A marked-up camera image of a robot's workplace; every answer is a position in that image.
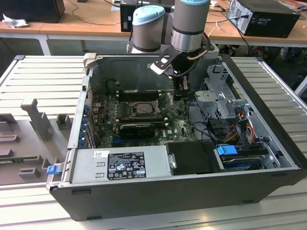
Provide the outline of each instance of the yellow wire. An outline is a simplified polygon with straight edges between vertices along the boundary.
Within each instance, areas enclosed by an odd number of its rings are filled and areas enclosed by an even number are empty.
[[[232,140],[233,138],[235,138],[238,135],[238,132],[236,132],[234,135],[232,135],[231,137],[229,137],[225,142],[228,142],[230,140]]]

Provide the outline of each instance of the metal bracket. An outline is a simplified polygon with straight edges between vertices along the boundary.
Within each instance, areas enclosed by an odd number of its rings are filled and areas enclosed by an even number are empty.
[[[247,100],[239,99],[239,100],[228,100],[226,102],[226,108],[228,110],[228,116],[235,116],[235,110],[233,108],[244,108],[245,106],[249,106]]]
[[[94,65],[96,65],[96,61],[97,61],[97,55],[96,53],[87,53],[84,55],[83,58],[83,65],[85,69],[89,69],[90,67],[93,67]]]

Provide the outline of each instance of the warning label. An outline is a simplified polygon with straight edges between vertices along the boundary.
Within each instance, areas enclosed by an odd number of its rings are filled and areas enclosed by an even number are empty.
[[[109,154],[107,165],[107,178],[109,180],[146,177],[144,152]]]

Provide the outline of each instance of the black plastic cover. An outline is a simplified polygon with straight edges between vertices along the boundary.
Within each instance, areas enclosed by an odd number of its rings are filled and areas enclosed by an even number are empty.
[[[220,173],[213,149],[215,145],[211,142],[170,142],[166,144],[168,155],[173,155],[176,168],[172,170],[173,175]]]

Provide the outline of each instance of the motherboard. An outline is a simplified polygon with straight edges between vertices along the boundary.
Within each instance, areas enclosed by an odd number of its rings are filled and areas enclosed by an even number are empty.
[[[186,102],[173,101],[172,93],[99,95],[99,99],[93,105],[97,148],[196,140],[186,118]]]

